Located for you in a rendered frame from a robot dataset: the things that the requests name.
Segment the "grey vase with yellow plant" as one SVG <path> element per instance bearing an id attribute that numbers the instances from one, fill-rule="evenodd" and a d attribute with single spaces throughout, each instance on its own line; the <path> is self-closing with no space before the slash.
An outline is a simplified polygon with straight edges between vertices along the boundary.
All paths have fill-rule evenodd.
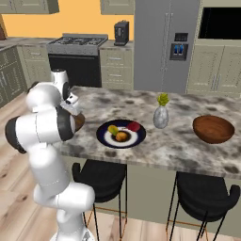
<path id="1" fill-rule="evenodd" d="M 166 108 L 166 105 L 169 102 L 167 93 L 161 93 L 157 97 L 157 102 L 159 103 L 159 106 L 154 111 L 153 124 L 158 129 L 164 129 L 169 122 L 169 112 Z"/>

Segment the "pale green drawer unit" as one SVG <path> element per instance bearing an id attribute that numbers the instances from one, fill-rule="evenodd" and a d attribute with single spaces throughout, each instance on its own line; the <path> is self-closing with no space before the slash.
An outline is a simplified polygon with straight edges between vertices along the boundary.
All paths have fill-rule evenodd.
<path id="1" fill-rule="evenodd" d="M 134 88 L 134 44 L 116 46 L 108 40 L 100 47 L 102 87 L 132 90 Z"/>

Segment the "pale green base cupboards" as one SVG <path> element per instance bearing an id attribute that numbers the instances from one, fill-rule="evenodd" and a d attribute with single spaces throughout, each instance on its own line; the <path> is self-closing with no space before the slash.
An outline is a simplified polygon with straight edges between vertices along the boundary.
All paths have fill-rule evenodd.
<path id="1" fill-rule="evenodd" d="M 51 80 L 49 58 L 44 44 L 18 45 L 17 51 L 28 87 L 34 82 L 49 82 Z"/>

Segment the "red fruit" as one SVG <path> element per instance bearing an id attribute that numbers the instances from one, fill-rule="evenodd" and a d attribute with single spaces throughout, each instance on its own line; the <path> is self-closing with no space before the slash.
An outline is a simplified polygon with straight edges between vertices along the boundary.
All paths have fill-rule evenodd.
<path id="1" fill-rule="evenodd" d="M 132 132 L 137 132 L 140 129 L 140 124 L 136 121 L 130 122 L 126 128 Z"/>

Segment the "pale green tall cupboard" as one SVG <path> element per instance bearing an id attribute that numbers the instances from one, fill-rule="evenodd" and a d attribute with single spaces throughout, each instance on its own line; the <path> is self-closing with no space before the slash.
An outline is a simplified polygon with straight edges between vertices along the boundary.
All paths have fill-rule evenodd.
<path id="1" fill-rule="evenodd" d="M 241 8 L 241 0 L 201 0 L 186 84 L 188 94 L 241 96 L 241 38 L 202 39 L 205 8 Z"/>

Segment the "yellow green fruit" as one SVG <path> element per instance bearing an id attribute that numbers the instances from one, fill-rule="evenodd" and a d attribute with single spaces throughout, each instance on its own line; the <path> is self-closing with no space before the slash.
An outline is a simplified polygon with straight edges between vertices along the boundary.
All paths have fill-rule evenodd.
<path id="1" fill-rule="evenodd" d="M 109 125 L 107 130 L 114 136 L 119 132 L 118 127 L 115 125 Z"/>

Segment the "black coffee machine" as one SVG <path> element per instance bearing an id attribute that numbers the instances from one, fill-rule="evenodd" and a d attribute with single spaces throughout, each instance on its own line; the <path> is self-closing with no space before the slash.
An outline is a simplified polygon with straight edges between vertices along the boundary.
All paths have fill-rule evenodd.
<path id="1" fill-rule="evenodd" d="M 129 23 L 120 21 L 114 25 L 115 45 L 124 46 L 129 41 Z"/>

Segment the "black built-in oven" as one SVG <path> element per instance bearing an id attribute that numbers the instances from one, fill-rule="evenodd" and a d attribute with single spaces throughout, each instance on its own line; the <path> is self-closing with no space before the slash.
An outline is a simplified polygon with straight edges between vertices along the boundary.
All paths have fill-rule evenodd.
<path id="1" fill-rule="evenodd" d="M 199 38 L 241 40 L 241 8 L 204 8 Z"/>

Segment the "orange fruit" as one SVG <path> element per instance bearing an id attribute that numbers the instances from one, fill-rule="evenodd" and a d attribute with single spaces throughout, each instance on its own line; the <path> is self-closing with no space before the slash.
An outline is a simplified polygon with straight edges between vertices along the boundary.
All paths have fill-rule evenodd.
<path id="1" fill-rule="evenodd" d="M 128 135 L 127 135 L 125 132 L 118 132 L 118 133 L 116 134 L 116 140 L 117 140 L 117 141 L 123 142 L 123 141 L 125 141 L 127 138 L 128 138 Z"/>

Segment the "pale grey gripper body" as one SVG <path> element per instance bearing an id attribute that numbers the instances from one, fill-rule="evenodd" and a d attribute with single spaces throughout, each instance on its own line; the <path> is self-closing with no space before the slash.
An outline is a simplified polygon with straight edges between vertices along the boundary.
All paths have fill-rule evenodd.
<path id="1" fill-rule="evenodd" d="M 75 104 L 67 104 L 66 102 L 62 102 L 60 104 L 64 109 L 69 111 L 73 116 L 78 116 L 82 112 L 82 108 L 79 103 Z"/>

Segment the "dark blue white plate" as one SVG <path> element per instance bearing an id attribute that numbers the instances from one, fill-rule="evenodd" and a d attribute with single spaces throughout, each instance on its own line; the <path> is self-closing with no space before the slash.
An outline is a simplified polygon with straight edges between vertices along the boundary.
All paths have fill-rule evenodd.
<path id="1" fill-rule="evenodd" d="M 113 149 L 128 149 L 135 147 L 141 143 L 146 137 L 146 130 L 142 125 L 139 125 L 139 129 L 136 132 L 127 129 L 127 126 L 131 123 L 130 120 L 111 120 L 102 124 L 96 131 L 97 139 L 104 144 L 106 147 Z M 117 141 L 116 137 L 113 136 L 107 128 L 110 125 L 118 127 L 120 132 L 126 134 L 124 141 Z"/>

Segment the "grey black cooker range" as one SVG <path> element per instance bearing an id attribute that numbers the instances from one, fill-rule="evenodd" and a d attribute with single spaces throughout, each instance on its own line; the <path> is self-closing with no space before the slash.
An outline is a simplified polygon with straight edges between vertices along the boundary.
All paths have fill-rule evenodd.
<path id="1" fill-rule="evenodd" d="M 67 72 L 70 86 L 100 88 L 99 48 L 107 34 L 68 34 L 46 45 L 51 70 Z"/>

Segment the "brown wooden bowl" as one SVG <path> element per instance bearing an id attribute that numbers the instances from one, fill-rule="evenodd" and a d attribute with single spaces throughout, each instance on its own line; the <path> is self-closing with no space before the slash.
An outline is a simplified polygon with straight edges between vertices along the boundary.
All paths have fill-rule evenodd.
<path id="1" fill-rule="evenodd" d="M 235 131 L 229 121 L 212 115 L 195 118 L 192 126 L 196 136 L 209 144 L 224 143 L 233 136 Z"/>
<path id="2" fill-rule="evenodd" d="M 75 131 L 78 131 L 79 129 L 82 128 L 82 126 L 85 123 L 85 116 L 80 113 L 77 116 L 74 116 L 74 121 L 75 121 Z"/>

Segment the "pale green wall cupboards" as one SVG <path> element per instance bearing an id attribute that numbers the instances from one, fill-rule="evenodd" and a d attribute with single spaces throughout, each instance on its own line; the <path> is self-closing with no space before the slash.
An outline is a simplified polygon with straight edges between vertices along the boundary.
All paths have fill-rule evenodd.
<path id="1" fill-rule="evenodd" d="M 100 0 L 103 15 L 133 15 L 134 0 Z"/>
<path id="2" fill-rule="evenodd" d="M 1 14 L 54 14 L 58 0 L 0 0 Z"/>

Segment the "grey green side cupboards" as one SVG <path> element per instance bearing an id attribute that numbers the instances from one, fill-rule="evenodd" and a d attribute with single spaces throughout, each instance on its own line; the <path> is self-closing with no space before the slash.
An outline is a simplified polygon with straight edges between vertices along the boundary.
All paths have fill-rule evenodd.
<path id="1" fill-rule="evenodd" d="M 15 46 L 0 46 L 0 108 L 27 90 Z"/>

